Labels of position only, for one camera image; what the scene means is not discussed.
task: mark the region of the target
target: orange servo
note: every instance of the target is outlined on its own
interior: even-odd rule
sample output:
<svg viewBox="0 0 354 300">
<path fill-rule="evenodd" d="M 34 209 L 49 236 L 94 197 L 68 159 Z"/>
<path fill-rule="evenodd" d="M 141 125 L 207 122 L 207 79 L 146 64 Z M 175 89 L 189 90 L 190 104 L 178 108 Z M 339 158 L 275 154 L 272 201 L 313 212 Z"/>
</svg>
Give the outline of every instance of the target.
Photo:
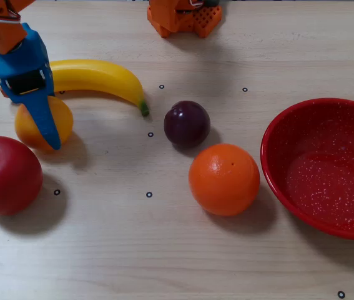
<svg viewBox="0 0 354 300">
<path fill-rule="evenodd" d="M 18 13 L 34 0 L 0 0 L 0 17 L 11 17 L 9 10 Z M 0 54 L 6 54 L 17 46 L 25 37 L 27 32 L 20 23 L 0 23 Z"/>
<path fill-rule="evenodd" d="M 206 38 L 221 21 L 218 0 L 149 0 L 147 19 L 161 35 L 195 32 Z"/>
</svg>

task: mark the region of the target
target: wood grain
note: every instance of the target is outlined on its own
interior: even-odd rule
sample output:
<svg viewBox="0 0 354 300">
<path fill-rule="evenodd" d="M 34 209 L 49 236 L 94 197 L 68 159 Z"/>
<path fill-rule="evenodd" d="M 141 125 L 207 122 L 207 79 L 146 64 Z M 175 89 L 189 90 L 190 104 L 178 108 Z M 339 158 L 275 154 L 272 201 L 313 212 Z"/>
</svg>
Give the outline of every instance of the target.
<svg viewBox="0 0 354 300">
<path fill-rule="evenodd" d="M 353 241 L 291 217 L 263 179 L 241 216 L 207 215 L 187 182 L 200 149 L 176 151 L 162 129 L 173 103 L 197 101 L 213 127 L 201 148 L 234 143 L 260 166 L 262 134 L 284 108 L 354 100 L 354 3 L 231 2 L 209 38 L 168 40 L 147 22 L 146 5 L 37 2 L 23 11 L 52 60 L 133 71 L 151 118 L 104 94 L 59 95 L 74 134 L 60 152 L 39 155 L 39 199 L 0 218 L 0 299 L 326 300 L 340 290 L 354 299 Z M 0 94 L 0 135 L 16 137 L 15 110 Z"/>
</svg>

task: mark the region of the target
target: bowl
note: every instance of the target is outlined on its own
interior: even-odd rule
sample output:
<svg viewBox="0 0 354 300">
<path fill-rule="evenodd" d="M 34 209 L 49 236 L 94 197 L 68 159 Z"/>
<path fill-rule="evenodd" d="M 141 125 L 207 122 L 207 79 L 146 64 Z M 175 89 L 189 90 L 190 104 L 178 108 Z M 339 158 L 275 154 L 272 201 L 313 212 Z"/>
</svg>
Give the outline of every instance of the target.
<svg viewBox="0 0 354 300">
<path fill-rule="evenodd" d="M 354 101 L 312 99 L 281 112 L 261 145 L 279 201 L 326 233 L 354 239 Z"/>
</svg>

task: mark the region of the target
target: plum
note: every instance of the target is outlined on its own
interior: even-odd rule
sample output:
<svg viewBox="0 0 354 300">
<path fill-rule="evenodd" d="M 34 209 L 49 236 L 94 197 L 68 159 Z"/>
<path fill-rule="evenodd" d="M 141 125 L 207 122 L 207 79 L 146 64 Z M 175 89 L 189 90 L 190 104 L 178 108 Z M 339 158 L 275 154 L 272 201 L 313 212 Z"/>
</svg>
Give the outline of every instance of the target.
<svg viewBox="0 0 354 300">
<path fill-rule="evenodd" d="M 210 117 L 200 104 L 181 101 L 174 104 L 165 115 L 164 132 L 175 146 L 192 148 L 209 135 Z"/>
</svg>

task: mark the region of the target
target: orange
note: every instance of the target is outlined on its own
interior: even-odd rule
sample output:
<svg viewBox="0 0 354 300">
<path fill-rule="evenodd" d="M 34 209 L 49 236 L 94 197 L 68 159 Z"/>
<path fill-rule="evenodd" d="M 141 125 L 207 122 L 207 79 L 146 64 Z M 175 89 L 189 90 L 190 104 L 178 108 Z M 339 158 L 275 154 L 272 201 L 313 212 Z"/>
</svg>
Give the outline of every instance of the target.
<svg viewBox="0 0 354 300">
<path fill-rule="evenodd" d="M 69 107 L 57 97 L 48 96 L 49 107 L 53 120 L 56 124 L 61 143 L 65 143 L 71 135 L 73 119 Z M 53 151 L 52 147 L 45 141 L 27 108 L 22 104 L 16 113 L 14 128 L 17 137 L 25 145 L 42 151 Z"/>
<path fill-rule="evenodd" d="M 194 159 L 189 184 L 194 198 L 206 211 L 234 216 L 256 198 L 260 173 L 248 152 L 231 144 L 217 144 Z"/>
</svg>

